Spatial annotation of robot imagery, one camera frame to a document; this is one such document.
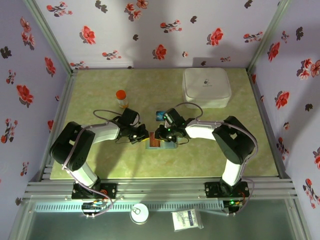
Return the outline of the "red credit card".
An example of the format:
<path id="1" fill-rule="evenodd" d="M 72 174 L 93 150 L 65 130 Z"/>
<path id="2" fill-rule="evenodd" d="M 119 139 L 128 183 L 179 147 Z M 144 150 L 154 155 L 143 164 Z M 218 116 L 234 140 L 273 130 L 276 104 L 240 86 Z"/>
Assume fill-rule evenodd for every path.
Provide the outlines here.
<path id="1" fill-rule="evenodd" d="M 155 138 L 149 138 L 149 144 L 148 147 L 153 149 L 153 148 L 160 148 L 161 147 L 161 141 Z"/>

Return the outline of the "pale green card holder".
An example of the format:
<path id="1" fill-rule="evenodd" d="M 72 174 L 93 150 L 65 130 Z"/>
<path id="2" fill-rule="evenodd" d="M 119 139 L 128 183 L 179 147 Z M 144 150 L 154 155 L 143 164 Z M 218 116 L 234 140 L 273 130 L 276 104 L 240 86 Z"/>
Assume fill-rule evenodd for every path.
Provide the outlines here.
<path id="1" fill-rule="evenodd" d="M 146 150 L 172 150 L 172 149 L 176 149 L 178 147 L 177 144 L 175 144 L 174 142 L 165 142 L 160 140 L 160 147 L 159 148 L 149 148 L 149 140 L 147 140 L 145 142 L 145 149 Z"/>

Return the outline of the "orange pill bottle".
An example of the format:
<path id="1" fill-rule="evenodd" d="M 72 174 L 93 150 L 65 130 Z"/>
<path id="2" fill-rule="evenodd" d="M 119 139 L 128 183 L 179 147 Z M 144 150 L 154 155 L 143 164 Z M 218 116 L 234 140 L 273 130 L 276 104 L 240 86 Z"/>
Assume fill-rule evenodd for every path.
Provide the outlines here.
<path id="1" fill-rule="evenodd" d="M 115 95 L 121 108 L 127 108 L 129 106 L 127 95 L 124 90 L 118 90 Z"/>

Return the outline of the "white pull-tab can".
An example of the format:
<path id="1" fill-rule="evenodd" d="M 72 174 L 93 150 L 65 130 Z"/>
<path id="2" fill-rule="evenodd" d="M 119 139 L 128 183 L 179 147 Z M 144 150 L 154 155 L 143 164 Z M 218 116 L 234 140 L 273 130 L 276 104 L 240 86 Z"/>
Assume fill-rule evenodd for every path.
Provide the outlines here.
<path id="1" fill-rule="evenodd" d="M 133 205 L 129 213 L 130 219 L 137 225 L 143 225 L 149 218 L 149 209 L 143 203 Z"/>

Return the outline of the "small electronics board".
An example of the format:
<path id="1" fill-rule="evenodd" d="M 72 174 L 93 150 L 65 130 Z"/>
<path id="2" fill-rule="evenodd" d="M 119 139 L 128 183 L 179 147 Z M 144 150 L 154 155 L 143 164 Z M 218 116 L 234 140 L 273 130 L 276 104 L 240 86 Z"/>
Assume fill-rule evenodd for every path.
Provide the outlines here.
<path id="1" fill-rule="evenodd" d="M 83 215 L 89 218 L 95 218 L 95 216 L 106 209 L 107 202 L 103 200 L 95 200 L 92 202 L 84 202 L 81 206 Z"/>
<path id="2" fill-rule="evenodd" d="M 239 210 L 244 206 L 243 200 L 224 200 L 222 212 L 227 216 L 235 217 Z"/>

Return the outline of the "clear packet of white pads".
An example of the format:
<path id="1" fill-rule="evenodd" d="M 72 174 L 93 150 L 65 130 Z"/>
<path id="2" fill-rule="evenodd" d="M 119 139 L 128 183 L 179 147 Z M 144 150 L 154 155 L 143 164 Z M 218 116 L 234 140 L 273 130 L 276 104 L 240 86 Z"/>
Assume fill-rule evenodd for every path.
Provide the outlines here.
<path id="1" fill-rule="evenodd" d="M 175 232 L 187 229 L 203 229 L 204 225 L 200 213 L 196 209 L 172 212 L 173 227 Z"/>

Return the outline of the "perforated metal strip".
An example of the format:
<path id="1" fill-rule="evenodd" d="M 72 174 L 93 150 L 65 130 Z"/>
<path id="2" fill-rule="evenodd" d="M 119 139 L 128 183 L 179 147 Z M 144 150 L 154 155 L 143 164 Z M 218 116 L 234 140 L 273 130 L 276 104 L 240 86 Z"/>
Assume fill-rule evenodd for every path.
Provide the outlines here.
<path id="1" fill-rule="evenodd" d="M 38 203 L 35 205 L 34 211 L 38 213 L 81 213 L 81 202 L 58 202 L 58 203 Z M 134 201 L 115 202 L 110 212 L 130 212 L 133 205 L 137 204 Z M 151 212 L 174 212 L 188 209 L 199 210 L 222 210 L 224 204 L 222 201 L 151 201 L 144 203 Z"/>

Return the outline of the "long aluminium frame rail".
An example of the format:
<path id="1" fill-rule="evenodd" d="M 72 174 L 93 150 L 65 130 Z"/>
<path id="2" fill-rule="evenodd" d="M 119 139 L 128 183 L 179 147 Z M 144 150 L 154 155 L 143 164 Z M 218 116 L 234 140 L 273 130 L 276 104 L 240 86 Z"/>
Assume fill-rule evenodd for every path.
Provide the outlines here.
<path id="1" fill-rule="evenodd" d="M 117 201 L 193 201 L 206 199 L 207 182 L 218 182 L 217 177 L 191 178 L 133 178 L 103 179 L 102 183 L 117 184 Z M 23 200 L 69 201 L 73 180 L 29 182 Z M 291 179 L 279 177 L 253 177 L 247 181 L 251 200 L 297 199 Z"/>

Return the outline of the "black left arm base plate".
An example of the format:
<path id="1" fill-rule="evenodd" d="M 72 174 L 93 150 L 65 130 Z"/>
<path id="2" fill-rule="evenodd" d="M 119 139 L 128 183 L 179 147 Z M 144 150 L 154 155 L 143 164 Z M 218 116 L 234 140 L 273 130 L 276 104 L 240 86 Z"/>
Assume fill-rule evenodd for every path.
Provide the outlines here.
<path id="1" fill-rule="evenodd" d="M 73 184 L 71 193 L 72 200 L 102 200 L 107 199 L 106 196 L 112 200 L 116 199 L 118 185 L 116 183 L 96 183 L 93 188 L 85 188 L 79 183 Z"/>

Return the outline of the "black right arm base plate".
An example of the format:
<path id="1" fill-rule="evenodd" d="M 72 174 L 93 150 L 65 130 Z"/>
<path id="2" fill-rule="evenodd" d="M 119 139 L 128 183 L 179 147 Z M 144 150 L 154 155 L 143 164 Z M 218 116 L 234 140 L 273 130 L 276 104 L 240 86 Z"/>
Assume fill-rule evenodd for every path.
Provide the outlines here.
<path id="1" fill-rule="evenodd" d="M 239 181 L 234 186 L 225 182 L 205 182 L 205 195 L 207 198 L 247 198 L 250 191 L 247 182 Z"/>

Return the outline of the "aluminium side rail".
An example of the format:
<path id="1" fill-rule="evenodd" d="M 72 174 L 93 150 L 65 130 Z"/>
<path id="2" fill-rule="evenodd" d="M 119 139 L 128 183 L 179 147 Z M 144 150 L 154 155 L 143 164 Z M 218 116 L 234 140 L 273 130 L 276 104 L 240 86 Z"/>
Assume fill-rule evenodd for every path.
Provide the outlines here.
<path id="1" fill-rule="evenodd" d="M 266 108 L 264 106 L 264 103 L 260 100 L 260 97 L 262 96 L 260 93 L 260 90 L 256 83 L 252 80 L 252 73 L 246 68 L 246 73 L 253 91 L 253 95 L 259 110 L 259 114 L 263 123 L 264 131 L 268 140 L 268 144 L 273 156 L 273 161 L 277 170 L 277 176 L 280 179 L 290 179 L 289 175 L 286 173 L 286 167 L 284 164 L 284 161 L 282 160 L 280 156 L 280 152 L 278 151 L 278 148 L 276 146 L 276 138 L 273 132 L 273 128 L 271 126 Z"/>
<path id="2" fill-rule="evenodd" d="M 50 179 L 52 168 L 55 162 L 55 160 L 50 157 L 50 148 L 63 128 L 78 72 L 78 70 L 73 70 L 71 75 L 68 76 L 65 81 L 65 85 L 63 87 L 63 91 L 58 103 L 57 111 L 53 119 L 53 127 L 49 134 L 48 142 L 43 155 L 42 166 L 38 177 L 39 182 L 43 180 L 48 181 Z"/>

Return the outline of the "aluminium frame post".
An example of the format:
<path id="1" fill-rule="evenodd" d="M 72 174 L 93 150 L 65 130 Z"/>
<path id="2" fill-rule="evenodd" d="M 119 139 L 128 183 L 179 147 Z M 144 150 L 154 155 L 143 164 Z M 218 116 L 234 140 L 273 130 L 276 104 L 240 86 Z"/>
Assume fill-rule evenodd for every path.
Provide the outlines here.
<path id="1" fill-rule="evenodd" d="M 73 74 L 73 70 L 71 69 L 67 58 L 59 45 L 56 37 L 54 36 L 47 20 L 45 19 L 44 15 L 42 14 L 36 0 L 22 0 L 32 16 L 34 17 L 35 21 L 37 22 L 40 30 L 42 31 L 44 37 L 46 38 L 47 42 L 49 43 L 50 47 L 54 51 L 55 55 L 57 56 L 58 60 L 62 64 L 64 70 L 68 73 L 68 75 Z"/>
<path id="2" fill-rule="evenodd" d="M 279 0 L 279 3 L 277 5 L 277 9 L 276 9 L 270 23 L 268 24 L 266 31 L 263 34 L 261 42 L 258 45 L 258 48 L 255 51 L 248 67 L 246 68 L 246 72 L 248 74 L 254 69 L 256 63 L 258 62 L 259 58 L 263 54 L 263 51 L 267 47 L 267 43 L 272 39 L 278 25 L 280 24 L 280 21 L 282 20 L 282 18 L 286 14 L 286 11 L 288 10 L 288 8 L 292 2 L 293 2 L 293 0 Z"/>

